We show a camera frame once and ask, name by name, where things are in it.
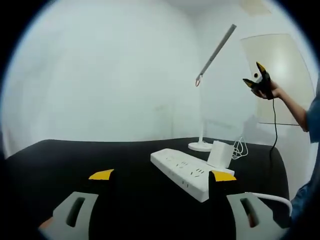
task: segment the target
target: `white wall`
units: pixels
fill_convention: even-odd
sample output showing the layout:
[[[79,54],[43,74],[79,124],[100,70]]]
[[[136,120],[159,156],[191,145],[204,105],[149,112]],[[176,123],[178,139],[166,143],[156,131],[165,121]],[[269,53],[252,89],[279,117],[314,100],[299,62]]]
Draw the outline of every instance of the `white wall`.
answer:
[[[204,75],[203,110],[206,136],[235,140],[243,134],[246,142],[273,145],[274,125],[258,124],[255,116],[257,98],[242,78],[251,71],[240,40],[266,34],[290,34],[296,42],[310,73],[314,88],[318,79],[317,62],[303,35],[274,3],[265,2],[272,14],[249,16],[238,4],[214,5],[193,16],[203,66],[231,24],[237,28]],[[311,176],[317,145],[310,145],[309,135],[298,126],[278,125],[279,149],[286,168],[289,193],[296,191]]]
[[[45,9],[8,68],[6,156],[45,139],[148,141],[198,133],[194,29],[158,0],[62,0]]]

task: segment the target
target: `person's hand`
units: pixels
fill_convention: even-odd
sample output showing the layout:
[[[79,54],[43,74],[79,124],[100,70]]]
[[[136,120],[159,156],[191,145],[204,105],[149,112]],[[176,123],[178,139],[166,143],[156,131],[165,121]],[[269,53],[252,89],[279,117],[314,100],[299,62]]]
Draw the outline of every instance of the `person's hand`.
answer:
[[[272,94],[273,94],[273,97],[276,99],[276,98],[279,98],[280,95],[281,95],[281,91],[282,89],[279,87],[279,85],[272,81],[271,80],[271,90],[272,90]],[[262,93],[260,90],[259,91],[253,91],[251,90],[257,97],[259,98],[262,98],[262,99],[267,99],[267,96]]]

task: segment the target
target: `lamp base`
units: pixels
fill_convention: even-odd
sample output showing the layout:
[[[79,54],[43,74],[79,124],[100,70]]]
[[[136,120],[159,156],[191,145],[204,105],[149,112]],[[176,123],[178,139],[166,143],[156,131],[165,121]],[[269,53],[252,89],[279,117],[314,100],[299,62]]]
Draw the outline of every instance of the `lamp base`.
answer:
[[[197,152],[210,152],[212,149],[212,144],[204,141],[198,141],[189,143],[188,148]]]

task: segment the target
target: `black table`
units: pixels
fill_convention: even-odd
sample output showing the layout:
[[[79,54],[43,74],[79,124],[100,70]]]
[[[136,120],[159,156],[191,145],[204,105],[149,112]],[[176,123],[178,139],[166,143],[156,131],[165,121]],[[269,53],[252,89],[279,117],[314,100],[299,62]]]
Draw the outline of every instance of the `black table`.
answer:
[[[194,228],[212,228],[208,203],[199,203],[150,162],[150,154],[170,148],[207,160],[208,152],[188,149],[197,138],[144,142],[84,142],[44,140],[29,146],[6,160],[17,195],[25,203],[36,224],[52,216],[53,209],[95,172],[117,171],[117,204],[123,223],[135,219],[167,219],[166,224],[192,223]],[[271,146],[247,144],[248,156],[232,160],[243,190],[289,199],[288,181],[279,151]],[[270,208],[277,208],[266,201]],[[281,218],[286,207],[274,211]]]

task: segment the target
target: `power outlet socket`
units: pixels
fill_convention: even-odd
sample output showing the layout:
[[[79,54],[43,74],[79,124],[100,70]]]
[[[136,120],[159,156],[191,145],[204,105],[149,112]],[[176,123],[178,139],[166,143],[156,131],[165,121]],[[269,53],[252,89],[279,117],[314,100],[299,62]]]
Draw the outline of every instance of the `power outlet socket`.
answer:
[[[204,160],[169,148],[152,153],[150,160],[180,188],[201,203],[209,199],[210,171],[235,174],[230,169],[210,166]]]

